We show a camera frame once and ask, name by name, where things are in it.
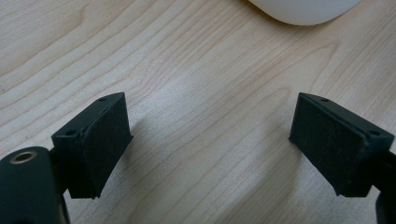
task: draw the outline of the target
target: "wood grain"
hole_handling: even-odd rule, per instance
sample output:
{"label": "wood grain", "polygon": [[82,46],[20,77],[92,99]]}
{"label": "wood grain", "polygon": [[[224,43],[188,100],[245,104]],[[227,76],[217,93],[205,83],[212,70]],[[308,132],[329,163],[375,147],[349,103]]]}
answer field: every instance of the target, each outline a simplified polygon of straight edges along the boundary
{"label": "wood grain", "polygon": [[396,2],[310,27],[245,0],[0,3],[0,157],[124,91],[132,144],[72,223],[375,223],[288,141],[300,91],[396,133]]}

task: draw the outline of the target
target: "white bowl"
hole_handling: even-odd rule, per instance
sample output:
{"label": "white bowl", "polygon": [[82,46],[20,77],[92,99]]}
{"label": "white bowl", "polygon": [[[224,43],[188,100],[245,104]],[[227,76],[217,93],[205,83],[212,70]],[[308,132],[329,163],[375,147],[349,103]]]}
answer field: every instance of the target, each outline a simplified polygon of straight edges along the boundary
{"label": "white bowl", "polygon": [[279,21],[315,25],[343,14],[360,0],[249,0]]}

